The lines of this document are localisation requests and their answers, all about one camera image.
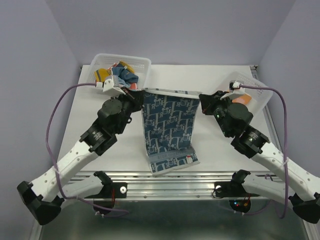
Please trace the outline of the blue patterned towel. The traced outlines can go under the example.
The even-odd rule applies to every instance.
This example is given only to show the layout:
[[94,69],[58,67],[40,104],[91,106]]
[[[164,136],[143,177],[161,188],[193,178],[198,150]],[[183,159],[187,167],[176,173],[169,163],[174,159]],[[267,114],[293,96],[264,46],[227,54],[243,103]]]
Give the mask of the blue patterned towel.
[[141,112],[153,176],[199,164],[192,146],[199,95],[199,91],[146,88]]

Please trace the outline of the orange polka dot towel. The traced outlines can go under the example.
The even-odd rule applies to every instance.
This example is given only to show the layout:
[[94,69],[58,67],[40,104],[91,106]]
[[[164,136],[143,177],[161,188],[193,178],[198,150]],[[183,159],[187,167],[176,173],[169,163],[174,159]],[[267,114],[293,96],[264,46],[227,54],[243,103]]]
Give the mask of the orange polka dot towel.
[[250,103],[250,101],[252,100],[252,97],[249,94],[243,94],[243,95],[239,95],[239,94],[233,94],[230,97],[232,99],[233,103],[239,103],[239,104],[243,104],[243,105],[248,105]]

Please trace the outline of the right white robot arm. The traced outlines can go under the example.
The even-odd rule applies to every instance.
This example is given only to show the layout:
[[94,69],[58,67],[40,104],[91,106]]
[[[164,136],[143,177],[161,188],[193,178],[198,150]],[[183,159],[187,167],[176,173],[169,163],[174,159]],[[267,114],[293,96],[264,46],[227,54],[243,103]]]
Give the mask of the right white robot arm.
[[261,196],[291,208],[304,221],[320,220],[320,179],[286,158],[269,138],[250,125],[253,114],[242,104],[223,97],[225,92],[200,94],[203,114],[214,116],[223,135],[232,138],[234,149],[264,166],[284,183],[257,177],[247,170],[238,170],[229,182],[217,182],[215,198]]

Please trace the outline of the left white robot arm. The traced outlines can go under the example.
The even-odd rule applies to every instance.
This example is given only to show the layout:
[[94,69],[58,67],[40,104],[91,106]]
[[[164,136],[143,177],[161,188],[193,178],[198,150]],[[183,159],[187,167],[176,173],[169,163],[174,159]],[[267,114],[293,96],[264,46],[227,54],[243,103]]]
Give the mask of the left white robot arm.
[[103,171],[96,171],[78,183],[68,182],[86,165],[102,156],[117,142],[132,121],[131,114],[139,112],[144,104],[144,90],[122,87],[123,93],[106,100],[97,112],[97,119],[86,130],[71,150],[44,174],[31,182],[22,181],[17,191],[24,205],[41,225],[53,221],[73,200],[87,203],[87,197],[109,198],[106,207],[90,202],[102,216],[115,211],[116,198],[127,196],[125,182],[114,183]]

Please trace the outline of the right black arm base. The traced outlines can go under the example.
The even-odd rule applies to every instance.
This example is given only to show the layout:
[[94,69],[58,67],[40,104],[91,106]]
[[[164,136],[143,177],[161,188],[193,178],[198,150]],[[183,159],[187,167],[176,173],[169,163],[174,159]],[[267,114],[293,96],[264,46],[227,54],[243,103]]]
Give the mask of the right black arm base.
[[230,198],[229,205],[233,211],[246,214],[251,209],[251,197],[259,197],[258,194],[245,191],[240,183],[232,181],[218,181],[214,185],[212,197],[215,199]]

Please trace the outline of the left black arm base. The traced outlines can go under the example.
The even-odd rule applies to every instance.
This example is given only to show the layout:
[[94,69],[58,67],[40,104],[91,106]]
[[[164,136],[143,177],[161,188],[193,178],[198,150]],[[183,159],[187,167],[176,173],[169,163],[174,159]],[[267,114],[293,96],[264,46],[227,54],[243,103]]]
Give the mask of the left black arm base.
[[93,203],[103,208],[114,209],[116,199],[125,199],[127,191],[128,184],[126,182],[113,182],[92,196]]

